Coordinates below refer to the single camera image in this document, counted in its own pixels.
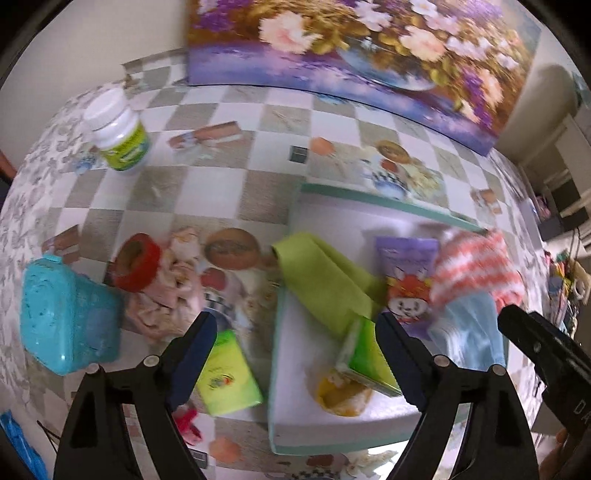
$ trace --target pink and white striped fabric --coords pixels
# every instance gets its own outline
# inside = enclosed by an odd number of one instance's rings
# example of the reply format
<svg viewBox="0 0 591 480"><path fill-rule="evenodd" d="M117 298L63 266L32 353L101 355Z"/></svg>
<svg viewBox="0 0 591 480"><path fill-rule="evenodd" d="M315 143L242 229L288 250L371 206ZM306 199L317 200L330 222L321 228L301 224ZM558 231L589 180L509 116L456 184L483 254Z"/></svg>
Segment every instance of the pink and white striped fabric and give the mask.
<svg viewBox="0 0 591 480"><path fill-rule="evenodd" d="M510 304L521 304L525 287L512 264L500 230L486 235L459 232L441 246L435 261L431 305L443 307L450 301L475 293L489 292L497 313Z"/></svg>

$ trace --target green cloth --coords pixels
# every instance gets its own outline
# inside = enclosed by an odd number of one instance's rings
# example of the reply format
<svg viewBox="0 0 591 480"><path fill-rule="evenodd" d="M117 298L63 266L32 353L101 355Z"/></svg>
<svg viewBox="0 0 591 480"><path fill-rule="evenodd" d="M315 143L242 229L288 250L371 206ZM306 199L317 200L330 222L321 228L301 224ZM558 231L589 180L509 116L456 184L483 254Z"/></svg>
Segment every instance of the green cloth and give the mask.
<svg viewBox="0 0 591 480"><path fill-rule="evenodd" d="M358 315L373 319L385 305L386 282L310 233L273 245L285 285L339 339Z"/></svg>

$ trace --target lime green box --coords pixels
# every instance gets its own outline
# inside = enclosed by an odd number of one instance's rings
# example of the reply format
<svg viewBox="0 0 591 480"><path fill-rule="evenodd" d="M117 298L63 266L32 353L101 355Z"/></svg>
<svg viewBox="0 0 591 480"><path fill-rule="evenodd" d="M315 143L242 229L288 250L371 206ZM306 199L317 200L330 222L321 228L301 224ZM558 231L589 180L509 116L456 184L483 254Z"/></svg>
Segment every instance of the lime green box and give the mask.
<svg viewBox="0 0 591 480"><path fill-rule="evenodd" d="M367 318L359 316L352 322L336 369L388 397L402 394L375 339L375 323Z"/></svg>
<svg viewBox="0 0 591 480"><path fill-rule="evenodd" d="M197 388L207 412L213 416L262 403L261 391L233 331L218 332Z"/></svg>

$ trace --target cartoon character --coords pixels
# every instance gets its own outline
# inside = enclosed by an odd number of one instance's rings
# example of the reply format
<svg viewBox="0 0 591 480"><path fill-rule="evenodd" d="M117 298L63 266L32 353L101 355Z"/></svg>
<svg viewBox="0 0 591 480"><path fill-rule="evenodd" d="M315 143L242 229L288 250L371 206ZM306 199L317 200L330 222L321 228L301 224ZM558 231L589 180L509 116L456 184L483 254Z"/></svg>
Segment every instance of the cartoon character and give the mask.
<svg viewBox="0 0 591 480"><path fill-rule="evenodd" d="M388 287L388 308L401 323L414 323L428 309L431 280L427 270L421 269L416 275L406 275L400 268L395 269Z"/></svg>

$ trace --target red object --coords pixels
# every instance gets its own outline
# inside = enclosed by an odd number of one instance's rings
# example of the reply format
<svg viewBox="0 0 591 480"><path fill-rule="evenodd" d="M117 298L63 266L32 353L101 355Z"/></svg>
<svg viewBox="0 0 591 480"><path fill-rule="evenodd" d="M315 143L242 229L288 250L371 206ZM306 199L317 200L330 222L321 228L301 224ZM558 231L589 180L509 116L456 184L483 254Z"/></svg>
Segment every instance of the red object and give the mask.
<svg viewBox="0 0 591 480"><path fill-rule="evenodd" d="M145 233L129 238L115 258L113 283L125 291L139 292L156 277L160 247Z"/></svg>
<svg viewBox="0 0 591 480"><path fill-rule="evenodd" d="M193 420L199 415L199 412L194 408L188 409L180 417L174 416L174 423L178 428L178 432L183 437L183 440L189 445L195 445L203 440L201 432L193 424Z"/></svg>

